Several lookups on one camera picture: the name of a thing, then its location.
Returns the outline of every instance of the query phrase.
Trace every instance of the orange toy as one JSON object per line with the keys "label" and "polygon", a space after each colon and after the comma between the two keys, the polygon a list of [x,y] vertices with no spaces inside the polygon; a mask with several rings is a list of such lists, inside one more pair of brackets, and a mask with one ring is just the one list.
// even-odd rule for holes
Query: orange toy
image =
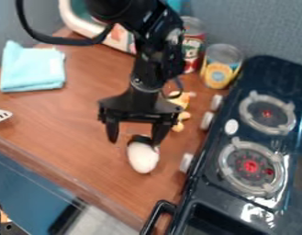
{"label": "orange toy", "polygon": [[[169,96],[178,95],[178,91],[171,92]],[[191,92],[183,92],[180,97],[175,99],[168,99],[169,102],[174,103],[178,106],[181,106],[184,110],[186,110],[190,104],[190,98],[195,96],[194,93]],[[178,124],[173,126],[173,131],[175,132],[181,132],[185,129],[185,125],[183,124],[183,121],[188,120],[191,118],[191,114],[189,112],[182,112],[178,117]]]}

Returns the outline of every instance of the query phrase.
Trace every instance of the canned food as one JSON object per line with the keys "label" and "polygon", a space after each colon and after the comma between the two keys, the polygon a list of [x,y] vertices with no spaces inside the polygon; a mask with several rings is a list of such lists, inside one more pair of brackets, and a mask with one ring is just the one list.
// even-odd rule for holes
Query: canned food
{"label": "canned food", "polygon": [[242,53],[228,44],[214,44],[207,48],[201,76],[214,89],[225,88],[236,78],[243,62]]}
{"label": "canned food", "polygon": [[201,20],[195,17],[182,17],[185,24],[185,73],[197,71],[206,43],[206,33]]}

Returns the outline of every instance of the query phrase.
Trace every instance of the toy stove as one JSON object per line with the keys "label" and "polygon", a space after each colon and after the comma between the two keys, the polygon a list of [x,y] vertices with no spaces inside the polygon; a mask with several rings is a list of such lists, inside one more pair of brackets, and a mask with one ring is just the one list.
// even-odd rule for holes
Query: toy stove
{"label": "toy stove", "polygon": [[187,174],[166,234],[302,234],[302,66],[248,60]]}

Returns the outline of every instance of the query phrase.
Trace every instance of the stove knob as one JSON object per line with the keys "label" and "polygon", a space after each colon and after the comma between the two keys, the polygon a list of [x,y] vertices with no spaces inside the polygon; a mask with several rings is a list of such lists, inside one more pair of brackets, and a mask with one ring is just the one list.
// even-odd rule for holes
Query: stove knob
{"label": "stove knob", "polygon": [[180,168],[179,168],[180,172],[187,173],[188,170],[190,169],[191,162],[193,159],[194,159],[193,154],[186,153],[180,164]]}
{"label": "stove knob", "polygon": [[227,135],[232,136],[237,133],[239,129],[239,122],[236,119],[231,119],[226,123],[225,132]]}
{"label": "stove knob", "polygon": [[213,114],[212,112],[206,112],[202,119],[201,129],[208,130],[210,128],[210,125],[211,125],[214,117],[215,117],[215,114]]}
{"label": "stove knob", "polygon": [[210,109],[212,111],[218,111],[223,100],[224,97],[222,95],[214,95],[212,102],[210,104]]}

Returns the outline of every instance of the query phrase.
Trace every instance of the wooden countertop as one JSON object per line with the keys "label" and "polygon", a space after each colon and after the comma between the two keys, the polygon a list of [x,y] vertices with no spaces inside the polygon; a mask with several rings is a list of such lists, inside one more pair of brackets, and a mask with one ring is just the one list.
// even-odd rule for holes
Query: wooden countertop
{"label": "wooden countertop", "polygon": [[67,55],[63,89],[0,93],[0,108],[14,113],[0,123],[0,151],[140,228],[158,200],[179,200],[185,181],[179,164],[185,152],[195,152],[204,141],[199,124],[216,91],[205,88],[196,74],[184,76],[185,90],[197,93],[188,109],[193,117],[184,132],[171,132],[162,143],[157,169],[141,175],[129,166],[126,143],[134,133],[150,134],[151,125],[121,124],[114,145],[96,120],[96,101],[127,88],[134,58],[101,45],[57,48]]}

